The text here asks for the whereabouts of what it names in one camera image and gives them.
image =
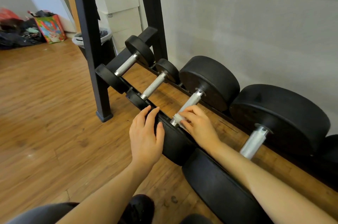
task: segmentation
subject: silver dumbbell handle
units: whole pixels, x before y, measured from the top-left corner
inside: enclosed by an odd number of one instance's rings
[[[251,158],[253,158],[257,150],[265,141],[268,133],[268,129],[263,126],[258,126],[258,128],[251,133],[250,137],[239,153],[251,160]]]
[[[123,76],[125,72],[129,70],[129,68],[132,67],[133,64],[136,63],[137,59],[139,58],[139,52],[134,53],[132,56],[127,59],[125,63],[123,63],[114,73],[117,77]]]
[[[164,82],[165,78],[167,77],[167,74],[165,72],[162,72],[156,79],[153,81],[151,85],[149,85],[148,88],[142,93],[141,98],[143,100],[148,99],[151,94]]]
[[[191,97],[188,99],[188,101],[183,105],[183,107],[181,107],[179,112],[182,112],[184,109],[186,109],[189,106],[192,105],[196,105],[200,100],[202,95],[204,94],[204,92],[200,89],[197,89],[197,91],[191,95]],[[170,123],[177,127],[179,124],[175,121],[175,119],[173,118]]]

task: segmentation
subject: forearm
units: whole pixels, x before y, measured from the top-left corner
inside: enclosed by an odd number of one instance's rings
[[[274,223],[337,223],[294,189],[224,143],[208,153],[244,185]]]
[[[90,195],[57,224],[117,223],[149,171],[131,163],[118,176]]]

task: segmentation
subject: person's left arm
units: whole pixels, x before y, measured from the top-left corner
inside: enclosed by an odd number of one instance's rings
[[[130,127],[130,144],[133,160],[118,176],[105,184],[82,203],[71,210],[57,224],[114,224],[120,220],[124,209],[136,189],[158,162],[163,150],[163,124],[154,134],[155,116],[159,108],[150,112],[150,106],[142,110]]]

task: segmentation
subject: person's right arm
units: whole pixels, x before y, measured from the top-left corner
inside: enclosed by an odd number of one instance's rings
[[[181,123],[201,148],[249,189],[274,223],[337,223],[287,184],[222,143],[209,118],[199,107],[187,107],[179,114],[186,118]]]

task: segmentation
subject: dumbbell rack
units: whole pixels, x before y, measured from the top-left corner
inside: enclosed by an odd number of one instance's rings
[[[99,36],[99,26],[97,22],[97,8],[95,4],[95,0],[75,0],[78,17],[80,20],[81,31],[84,46],[86,49],[87,62],[89,67],[89,72],[91,76],[96,106],[97,106],[97,116],[102,122],[106,122],[113,117],[109,104],[108,97],[108,85],[95,73],[95,68],[97,68],[101,63],[104,62],[104,52],[101,49],[101,40]],[[148,21],[148,25],[157,30],[156,36],[151,38],[151,44],[153,46],[153,52],[155,56],[155,61],[164,58],[168,59],[167,54],[167,46],[166,46],[166,38],[163,24],[163,16],[162,16],[162,7],[161,0],[143,0],[144,8],[146,12],[146,17]],[[114,61],[110,62],[110,69],[116,70],[121,64],[123,64],[129,57],[131,53],[124,49],[118,56],[114,58]],[[155,67],[146,67],[147,70],[154,73],[155,75],[159,75],[159,73],[155,70]],[[129,85],[136,93],[138,91],[129,84],[125,79],[124,82]],[[172,85],[176,89],[185,93],[188,96],[191,94],[184,88],[184,86],[178,86],[170,81],[168,84]],[[200,102],[203,106],[207,107],[215,114],[219,115],[223,119],[227,120],[229,123],[233,124],[240,130],[250,134],[246,128],[242,127],[238,123],[236,123],[229,111],[220,112],[209,106],[204,102]],[[314,176],[316,179],[320,180],[324,184],[338,191],[338,184],[336,180],[338,179],[338,173],[330,174],[321,170],[319,167],[315,166],[310,157],[301,157],[295,155],[289,155],[285,152],[279,150],[278,148],[273,147],[268,143],[265,143],[267,147],[271,150],[275,151],[277,154],[281,155],[288,161],[292,162],[302,170],[308,172],[310,175]]]

